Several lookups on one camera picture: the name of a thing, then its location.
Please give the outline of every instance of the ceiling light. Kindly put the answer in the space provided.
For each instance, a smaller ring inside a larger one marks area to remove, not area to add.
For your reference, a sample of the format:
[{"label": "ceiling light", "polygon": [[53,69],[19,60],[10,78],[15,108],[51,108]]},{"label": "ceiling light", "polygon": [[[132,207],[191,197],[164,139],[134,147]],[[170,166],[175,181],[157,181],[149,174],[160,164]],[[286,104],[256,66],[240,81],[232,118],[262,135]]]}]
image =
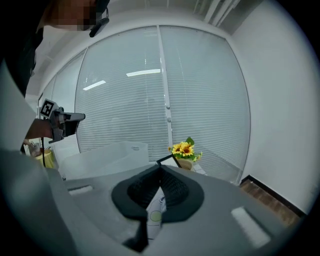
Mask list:
[{"label": "ceiling light", "polygon": [[126,75],[128,77],[134,77],[139,75],[147,75],[147,74],[154,74],[154,73],[160,73],[160,72],[161,72],[160,69],[149,69],[149,70],[142,70],[142,71],[127,73]]},{"label": "ceiling light", "polygon": [[96,86],[99,86],[99,85],[103,85],[103,84],[105,84],[106,83],[106,81],[104,81],[104,80],[102,80],[102,81],[100,81],[100,82],[96,82],[96,83],[94,83],[94,84],[91,84],[91,85],[89,85],[89,86],[87,86],[87,87],[85,87],[85,88],[83,88],[85,91],[87,91],[87,90],[89,90],[89,89],[92,89],[93,87],[96,87]]}]

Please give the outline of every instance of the wooden floor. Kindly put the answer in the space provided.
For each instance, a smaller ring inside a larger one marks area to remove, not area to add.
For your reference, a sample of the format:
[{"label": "wooden floor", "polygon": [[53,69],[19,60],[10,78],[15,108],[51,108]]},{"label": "wooden floor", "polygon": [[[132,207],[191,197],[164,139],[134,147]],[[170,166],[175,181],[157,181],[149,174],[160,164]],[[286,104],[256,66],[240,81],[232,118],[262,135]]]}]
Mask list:
[{"label": "wooden floor", "polygon": [[299,220],[299,217],[292,210],[290,210],[277,199],[265,192],[262,188],[258,187],[249,179],[242,183],[240,187],[246,193],[253,196],[259,202],[270,208],[286,226],[295,224]]}]

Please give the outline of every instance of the sunflower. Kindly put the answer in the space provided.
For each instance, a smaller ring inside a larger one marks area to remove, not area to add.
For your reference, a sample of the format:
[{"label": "sunflower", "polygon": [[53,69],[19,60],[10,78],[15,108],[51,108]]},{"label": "sunflower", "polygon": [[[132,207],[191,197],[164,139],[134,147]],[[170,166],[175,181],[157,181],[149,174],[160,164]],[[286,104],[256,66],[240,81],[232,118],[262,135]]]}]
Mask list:
[{"label": "sunflower", "polygon": [[182,155],[181,143],[173,145],[172,154],[180,154],[180,155]]},{"label": "sunflower", "polygon": [[184,142],[183,145],[181,146],[181,150],[182,150],[182,155],[185,156],[192,156],[194,154],[194,149],[193,149],[193,145]]}]

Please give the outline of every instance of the robotic arm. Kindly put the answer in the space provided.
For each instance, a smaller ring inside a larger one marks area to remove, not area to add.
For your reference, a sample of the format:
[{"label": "robotic arm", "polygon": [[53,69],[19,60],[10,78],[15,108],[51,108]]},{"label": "robotic arm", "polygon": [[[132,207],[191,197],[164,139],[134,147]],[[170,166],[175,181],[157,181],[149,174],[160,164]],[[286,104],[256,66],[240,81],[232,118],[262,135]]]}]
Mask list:
[{"label": "robotic arm", "polygon": [[50,122],[52,129],[50,144],[75,134],[80,121],[86,118],[86,115],[82,113],[65,113],[63,107],[59,107],[57,103],[47,98],[41,107],[40,116]]}]

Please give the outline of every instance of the floor baseboard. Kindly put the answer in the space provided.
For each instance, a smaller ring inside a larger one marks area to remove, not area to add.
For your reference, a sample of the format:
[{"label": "floor baseboard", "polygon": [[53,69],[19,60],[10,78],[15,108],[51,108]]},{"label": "floor baseboard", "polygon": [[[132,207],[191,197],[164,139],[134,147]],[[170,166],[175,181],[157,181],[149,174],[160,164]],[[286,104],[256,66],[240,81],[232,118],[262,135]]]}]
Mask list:
[{"label": "floor baseboard", "polygon": [[295,205],[293,205],[291,202],[289,202],[287,199],[285,199],[284,197],[282,197],[281,195],[279,195],[277,192],[275,192],[274,190],[272,190],[270,187],[266,186],[265,184],[263,184],[261,181],[257,180],[256,178],[252,177],[251,175],[246,176],[245,178],[243,178],[241,180],[241,183],[244,183],[245,181],[250,180],[251,182],[253,182],[254,184],[256,184],[258,187],[260,187],[261,189],[263,189],[265,192],[267,192],[268,194],[270,194],[272,197],[274,197],[275,199],[277,199],[280,203],[282,203],[283,205],[285,205],[286,207],[288,207],[291,211],[293,211],[296,215],[298,215],[300,218],[306,216],[306,214],[300,210],[298,207],[296,207]]}]

